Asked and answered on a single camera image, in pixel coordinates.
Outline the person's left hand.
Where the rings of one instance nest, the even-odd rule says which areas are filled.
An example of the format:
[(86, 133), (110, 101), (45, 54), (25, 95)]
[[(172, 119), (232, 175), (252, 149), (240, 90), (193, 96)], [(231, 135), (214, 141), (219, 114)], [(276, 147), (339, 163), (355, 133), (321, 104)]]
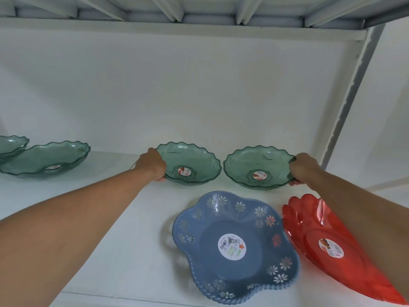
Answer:
[(150, 148), (146, 153), (141, 154), (135, 163), (135, 170), (140, 171), (150, 181), (163, 182), (166, 180), (166, 168), (158, 168), (150, 164)]

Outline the person's right hand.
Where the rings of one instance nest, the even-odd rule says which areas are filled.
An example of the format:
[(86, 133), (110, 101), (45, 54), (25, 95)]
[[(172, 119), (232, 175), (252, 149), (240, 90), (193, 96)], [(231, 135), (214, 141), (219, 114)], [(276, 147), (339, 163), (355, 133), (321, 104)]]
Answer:
[(304, 166), (289, 165), (289, 169), (293, 176), (289, 181), (290, 186), (307, 185), (313, 191), (316, 190), (316, 184), (324, 172), (318, 161), (307, 153), (305, 153)]

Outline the green scalloped plastic bowl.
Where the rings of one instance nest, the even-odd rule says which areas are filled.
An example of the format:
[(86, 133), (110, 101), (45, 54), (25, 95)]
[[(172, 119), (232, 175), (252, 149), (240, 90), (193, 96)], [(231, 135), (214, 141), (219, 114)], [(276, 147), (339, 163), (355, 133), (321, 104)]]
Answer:
[(0, 173), (18, 178), (61, 175), (78, 167), (90, 151), (90, 145), (80, 141), (34, 145), (0, 164)]
[(195, 144), (169, 142), (156, 150), (166, 162), (166, 180), (185, 186), (199, 186), (215, 180), (222, 172), (221, 161)]
[(23, 153), (29, 141), (25, 136), (12, 135), (7, 137), (0, 135), (0, 164)]
[(295, 156), (274, 146), (245, 147), (229, 154), (223, 171), (236, 184), (251, 190), (267, 191), (289, 184), (294, 179), (289, 164)]

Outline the person's left forearm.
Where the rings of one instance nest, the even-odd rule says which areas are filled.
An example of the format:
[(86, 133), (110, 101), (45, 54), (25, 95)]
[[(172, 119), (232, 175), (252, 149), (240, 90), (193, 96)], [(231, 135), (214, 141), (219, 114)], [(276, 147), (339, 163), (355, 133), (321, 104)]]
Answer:
[(151, 170), (129, 170), (1, 220), (0, 307), (48, 307), (154, 180)]

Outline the person's right forearm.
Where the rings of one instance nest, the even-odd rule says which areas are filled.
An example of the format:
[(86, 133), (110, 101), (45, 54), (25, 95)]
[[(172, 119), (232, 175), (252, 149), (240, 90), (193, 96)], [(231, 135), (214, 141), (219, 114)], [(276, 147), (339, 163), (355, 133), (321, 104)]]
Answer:
[(312, 173), (306, 183), (409, 302), (409, 208), (321, 169)]

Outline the red translucent plastic tray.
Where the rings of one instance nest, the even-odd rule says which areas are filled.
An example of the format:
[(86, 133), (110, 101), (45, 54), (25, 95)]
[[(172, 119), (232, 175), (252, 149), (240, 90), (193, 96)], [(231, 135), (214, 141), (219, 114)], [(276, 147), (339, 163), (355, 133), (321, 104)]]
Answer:
[(323, 199), (293, 196), (282, 214), (293, 245), (325, 274), (372, 299), (408, 305)]

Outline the blue flower-cutout plastic basket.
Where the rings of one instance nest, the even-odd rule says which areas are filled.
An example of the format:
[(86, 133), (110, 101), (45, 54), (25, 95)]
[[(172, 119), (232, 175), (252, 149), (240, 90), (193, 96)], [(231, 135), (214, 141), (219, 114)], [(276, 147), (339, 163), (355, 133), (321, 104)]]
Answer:
[(282, 290), (300, 271), (282, 218), (267, 203), (211, 191), (182, 211), (172, 237), (199, 291), (220, 304), (241, 304), (261, 290)]

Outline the white metal shelf rack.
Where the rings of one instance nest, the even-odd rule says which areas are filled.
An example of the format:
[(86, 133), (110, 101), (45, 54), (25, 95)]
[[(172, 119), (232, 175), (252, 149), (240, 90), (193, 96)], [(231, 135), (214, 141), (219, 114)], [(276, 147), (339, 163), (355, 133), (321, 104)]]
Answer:
[(0, 0), (0, 135), (81, 141), (61, 175), (0, 174), (0, 219), (127, 170), (149, 147), (311, 153), (346, 180), (407, 176), (381, 155), (405, 93), (409, 0)]

